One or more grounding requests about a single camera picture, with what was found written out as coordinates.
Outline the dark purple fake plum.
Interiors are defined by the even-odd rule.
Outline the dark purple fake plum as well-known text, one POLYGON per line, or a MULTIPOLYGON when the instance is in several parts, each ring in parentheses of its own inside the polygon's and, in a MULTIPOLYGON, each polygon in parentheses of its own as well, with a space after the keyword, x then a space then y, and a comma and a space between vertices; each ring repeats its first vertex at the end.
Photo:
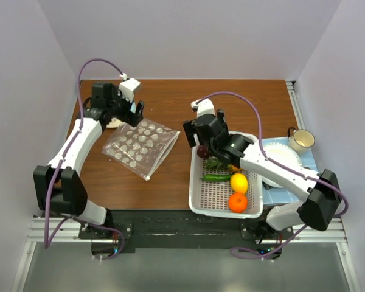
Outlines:
POLYGON ((196 153, 198 157, 202 159, 208 159, 210 157, 209 150, 204 145, 199 145, 196 153))

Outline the clear zip top bag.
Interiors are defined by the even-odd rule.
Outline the clear zip top bag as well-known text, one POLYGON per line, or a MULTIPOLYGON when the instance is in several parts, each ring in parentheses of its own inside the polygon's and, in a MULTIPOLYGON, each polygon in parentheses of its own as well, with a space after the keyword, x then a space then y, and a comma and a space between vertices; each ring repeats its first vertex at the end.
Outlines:
POLYGON ((102 153, 149 181, 171 152, 179 134, 178 130, 148 119, 136 127, 121 123, 108 138, 102 153))

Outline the green fake pepper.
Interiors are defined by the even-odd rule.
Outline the green fake pepper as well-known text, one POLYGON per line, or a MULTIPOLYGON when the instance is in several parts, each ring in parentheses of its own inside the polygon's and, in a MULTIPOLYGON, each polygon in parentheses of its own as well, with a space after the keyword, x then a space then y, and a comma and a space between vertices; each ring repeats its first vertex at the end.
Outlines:
POLYGON ((229 181, 231 179, 231 177, 232 177, 232 174, 227 174, 227 175, 205 174, 200 178, 200 180, 205 181, 205 182, 220 183, 220 182, 229 181))

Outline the yellow fake lemon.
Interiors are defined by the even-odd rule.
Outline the yellow fake lemon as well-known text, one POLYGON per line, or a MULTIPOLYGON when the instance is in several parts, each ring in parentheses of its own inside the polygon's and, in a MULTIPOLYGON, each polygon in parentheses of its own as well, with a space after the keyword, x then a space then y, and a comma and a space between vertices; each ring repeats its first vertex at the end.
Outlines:
POLYGON ((230 178, 230 185, 234 193, 245 195, 248 191, 249 182, 242 173, 235 173, 230 178))

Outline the orange fake tomato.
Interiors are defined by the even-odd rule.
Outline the orange fake tomato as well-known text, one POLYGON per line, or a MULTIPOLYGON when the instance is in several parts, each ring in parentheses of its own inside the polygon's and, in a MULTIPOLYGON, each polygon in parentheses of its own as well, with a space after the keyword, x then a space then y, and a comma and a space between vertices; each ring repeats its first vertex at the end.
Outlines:
POLYGON ((228 199, 228 208, 234 213, 243 213, 248 207, 249 201, 242 193, 234 193, 228 199))

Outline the orange fake carrot bunch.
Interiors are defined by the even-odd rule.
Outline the orange fake carrot bunch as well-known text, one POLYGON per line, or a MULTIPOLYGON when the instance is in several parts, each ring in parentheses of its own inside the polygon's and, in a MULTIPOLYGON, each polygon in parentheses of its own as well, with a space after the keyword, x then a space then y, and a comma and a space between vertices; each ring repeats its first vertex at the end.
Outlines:
POLYGON ((204 167, 207 170, 227 170, 232 173, 242 171, 241 168, 238 168, 232 164, 225 164, 217 158, 209 158, 205 160, 204 167))

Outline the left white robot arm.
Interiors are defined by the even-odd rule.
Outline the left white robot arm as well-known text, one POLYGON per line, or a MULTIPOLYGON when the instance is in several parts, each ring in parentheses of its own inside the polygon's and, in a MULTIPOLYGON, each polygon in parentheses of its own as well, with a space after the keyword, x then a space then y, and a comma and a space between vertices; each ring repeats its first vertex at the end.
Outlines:
POLYGON ((80 173, 94 143, 113 118, 132 127, 142 121, 144 103, 134 101, 140 85, 134 78, 119 85, 93 84, 91 96, 80 102, 80 112, 61 150, 48 165, 35 168, 33 180, 38 207, 45 213, 45 227, 49 227, 53 212, 89 224, 99 238, 113 234, 111 211, 88 198, 80 173))

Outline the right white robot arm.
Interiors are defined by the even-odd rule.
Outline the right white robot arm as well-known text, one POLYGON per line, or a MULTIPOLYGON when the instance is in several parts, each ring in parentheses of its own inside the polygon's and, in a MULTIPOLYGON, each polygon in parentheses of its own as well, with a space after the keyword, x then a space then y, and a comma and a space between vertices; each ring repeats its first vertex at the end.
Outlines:
POLYGON ((256 173, 288 189, 298 201, 272 208, 259 223, 260 235, 274 238, 286 227, 305 224, 326 231, 342 198, 337 175, 328 169, 318 173, 287 166, 270 158, 259 140, 247 133, 229 131, 223 110, 185 121, 183 129, 190 147, 204 145, 221 162, 256 173))

